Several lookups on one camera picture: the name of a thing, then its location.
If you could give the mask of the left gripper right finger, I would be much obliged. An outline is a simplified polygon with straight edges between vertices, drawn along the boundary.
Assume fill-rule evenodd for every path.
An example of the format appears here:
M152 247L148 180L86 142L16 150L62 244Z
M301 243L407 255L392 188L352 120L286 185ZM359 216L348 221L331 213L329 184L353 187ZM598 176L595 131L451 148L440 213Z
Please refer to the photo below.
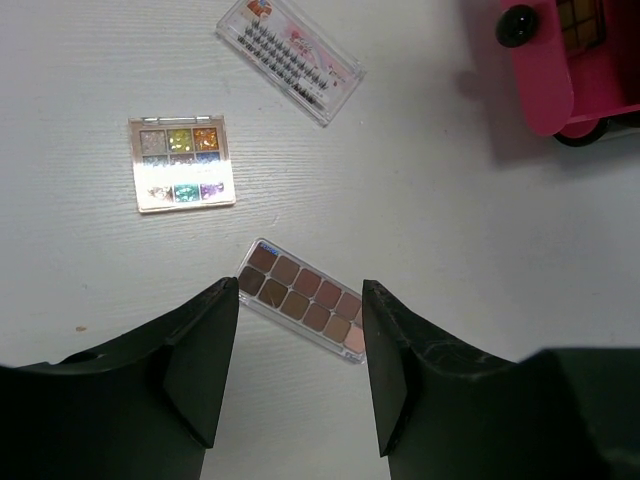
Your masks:
M395 479L635 479L639 352L478 349L362 286L379 453Z

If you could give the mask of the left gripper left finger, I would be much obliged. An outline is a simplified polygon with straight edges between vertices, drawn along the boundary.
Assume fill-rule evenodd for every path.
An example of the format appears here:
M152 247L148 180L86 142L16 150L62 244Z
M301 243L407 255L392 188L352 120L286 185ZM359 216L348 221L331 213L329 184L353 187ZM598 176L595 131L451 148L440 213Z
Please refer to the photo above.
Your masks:
M223 278L63 361L1 370L5 479L197 479L214 445L239 313Z

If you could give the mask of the pink brown eyeshadow palette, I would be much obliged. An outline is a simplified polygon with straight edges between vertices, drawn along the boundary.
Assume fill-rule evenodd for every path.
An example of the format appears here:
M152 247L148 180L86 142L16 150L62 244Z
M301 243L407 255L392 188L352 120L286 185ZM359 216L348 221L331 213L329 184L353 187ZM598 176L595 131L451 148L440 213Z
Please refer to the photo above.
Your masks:
M249 248L237 279L245 307L350 364L365 362L362 300L354 290L264 238Z

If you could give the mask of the colourful eyeshadow palette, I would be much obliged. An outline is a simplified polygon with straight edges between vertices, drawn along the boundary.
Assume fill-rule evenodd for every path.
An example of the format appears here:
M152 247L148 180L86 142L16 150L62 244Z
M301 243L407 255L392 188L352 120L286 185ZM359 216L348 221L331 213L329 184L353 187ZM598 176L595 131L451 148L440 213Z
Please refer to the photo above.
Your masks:
M236 204L222 116L131 118L128 126L140 213Z

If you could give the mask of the white labelled card box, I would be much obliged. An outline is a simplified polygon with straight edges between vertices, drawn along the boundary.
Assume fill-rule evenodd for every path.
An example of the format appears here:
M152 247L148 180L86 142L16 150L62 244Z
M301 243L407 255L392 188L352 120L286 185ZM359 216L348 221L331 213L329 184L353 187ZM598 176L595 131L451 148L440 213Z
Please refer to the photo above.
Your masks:
M238 1L219 20L216 34L322 127L366 74L291 1Z

